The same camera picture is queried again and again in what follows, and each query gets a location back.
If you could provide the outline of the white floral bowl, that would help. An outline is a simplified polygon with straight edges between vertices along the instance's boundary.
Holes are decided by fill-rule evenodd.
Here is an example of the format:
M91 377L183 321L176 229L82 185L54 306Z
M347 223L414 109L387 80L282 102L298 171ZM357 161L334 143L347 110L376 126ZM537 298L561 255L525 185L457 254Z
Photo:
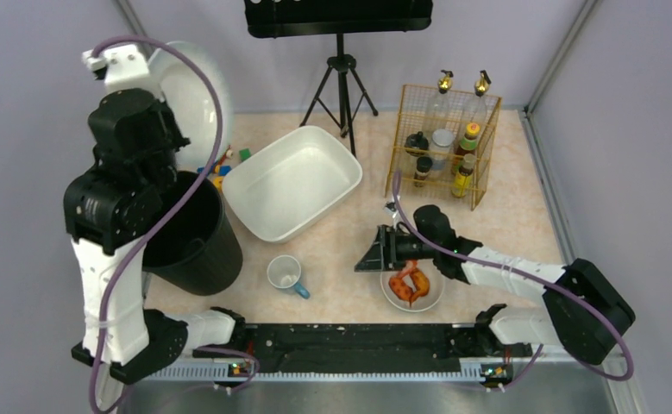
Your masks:
M441 299L445 278L429 260L408 260L402 270L382 272L380 286L391 305L419 313L430 310Z

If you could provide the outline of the white fluted plate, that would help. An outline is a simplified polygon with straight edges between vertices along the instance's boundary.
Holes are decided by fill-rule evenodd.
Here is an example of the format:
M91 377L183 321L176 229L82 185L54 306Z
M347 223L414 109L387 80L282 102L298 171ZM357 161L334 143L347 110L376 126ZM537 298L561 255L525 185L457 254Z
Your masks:
M171 41L169 46L185 55L206 75L222 108L223 119L218 121L215 104L199 76L171 54L160 49L154 51L148 61L150 71L160 82L181 134L190 140L188 146L176 153L178 169L196 172L208 161L219 129L222 130L222 141L217 159L220 160L229 149L234 121L229 86L205 48L187 41Z

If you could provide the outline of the small black spice shaker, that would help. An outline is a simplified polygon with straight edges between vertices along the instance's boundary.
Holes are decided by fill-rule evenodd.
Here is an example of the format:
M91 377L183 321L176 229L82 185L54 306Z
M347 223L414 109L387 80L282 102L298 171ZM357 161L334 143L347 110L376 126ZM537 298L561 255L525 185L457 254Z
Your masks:
M413 173L413 185L415 187L425 186L425 182L430 175L433 160L431 157L423 155L417 158L415 172Z

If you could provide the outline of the small yellow oil bottle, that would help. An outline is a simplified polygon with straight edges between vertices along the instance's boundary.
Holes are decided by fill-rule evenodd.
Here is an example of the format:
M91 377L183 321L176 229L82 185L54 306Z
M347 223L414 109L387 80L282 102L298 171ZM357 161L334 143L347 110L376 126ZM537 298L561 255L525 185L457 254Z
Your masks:
M474 154L465 154L455 169L455 179L451 188L451 194L455 198L464 198L470 187L474 174L477 157Z

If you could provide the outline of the black lid glass jar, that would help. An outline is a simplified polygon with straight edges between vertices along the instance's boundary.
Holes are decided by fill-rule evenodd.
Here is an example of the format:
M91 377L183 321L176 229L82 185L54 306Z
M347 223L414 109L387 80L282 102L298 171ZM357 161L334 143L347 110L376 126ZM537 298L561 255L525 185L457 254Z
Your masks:
M422 131L408 135L404 142L404 166L411 168L411 170L415 172L417 158L423 155L430 157L428 153L429 145L429 141Z

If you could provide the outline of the silver lid blue label jar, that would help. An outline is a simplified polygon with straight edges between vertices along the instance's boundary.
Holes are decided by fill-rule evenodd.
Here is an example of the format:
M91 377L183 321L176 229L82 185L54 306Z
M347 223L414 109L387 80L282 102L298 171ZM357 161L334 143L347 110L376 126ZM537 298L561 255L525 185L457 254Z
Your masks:
M430 138L430 157L432 158L432 169L440 171L445 168L449 156L452 154L452 147L455 135L447 129L436 129L432 132Z

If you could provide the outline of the red sauce bottle yellow cap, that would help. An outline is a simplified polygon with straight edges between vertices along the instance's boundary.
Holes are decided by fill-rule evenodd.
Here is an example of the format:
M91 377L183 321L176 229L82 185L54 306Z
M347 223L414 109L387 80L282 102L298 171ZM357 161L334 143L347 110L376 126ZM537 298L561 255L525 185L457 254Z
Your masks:
M460 164L467 154L475 154L480 138L481 127L476 122L469 122L463 136L455 144L455 158L452 163L451 173L455 175Z

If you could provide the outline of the clear glass oil bottle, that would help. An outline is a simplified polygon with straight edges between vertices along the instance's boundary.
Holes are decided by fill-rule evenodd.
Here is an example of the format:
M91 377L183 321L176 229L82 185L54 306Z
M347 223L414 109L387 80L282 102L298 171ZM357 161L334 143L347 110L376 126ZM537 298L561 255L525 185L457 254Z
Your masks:
M454 73L450 70L441 70L443 74L437 82L437 90L428 100L422 132L427 138L431 138L438 129L444 129L449 119L450 100L449 91L453 85Z

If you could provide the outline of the glass bottle brown liquid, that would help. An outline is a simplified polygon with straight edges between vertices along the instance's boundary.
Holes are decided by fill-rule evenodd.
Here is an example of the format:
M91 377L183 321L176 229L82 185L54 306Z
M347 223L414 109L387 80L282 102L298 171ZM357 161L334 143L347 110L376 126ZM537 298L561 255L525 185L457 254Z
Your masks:
M487 70L481 70L479 78L474 83L473 95L466 102L463 111L463 121L466 127L470 124L478 124L483 127L488 119L487 93L492 80Z

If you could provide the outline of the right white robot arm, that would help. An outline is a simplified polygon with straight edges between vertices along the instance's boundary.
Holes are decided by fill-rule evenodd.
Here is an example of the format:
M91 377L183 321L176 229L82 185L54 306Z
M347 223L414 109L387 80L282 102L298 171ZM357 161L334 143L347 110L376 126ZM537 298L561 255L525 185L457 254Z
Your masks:
M410 223L377 228L355 271L403 271L429 260L448 279L504 290L536 308L499 307L488 328L501 344L561 346L579 361L598 366L635 323L636 314L593 262L542 264L501 254L459 236L434 204L417 208Z

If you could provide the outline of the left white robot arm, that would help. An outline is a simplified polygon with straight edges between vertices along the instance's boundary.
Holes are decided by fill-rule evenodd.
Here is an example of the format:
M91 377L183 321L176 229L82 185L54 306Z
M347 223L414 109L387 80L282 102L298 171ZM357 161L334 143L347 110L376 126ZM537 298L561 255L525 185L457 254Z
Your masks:
M177 168L187 139L166 103L143 89L115 91L88 124L94 164L63 198L84 294L85 334L72 357L107 364L131 385L198 348L236 342L244 324L221 307L184 316L148 309L142 275L214 295L237 279L242 249L219 190Z

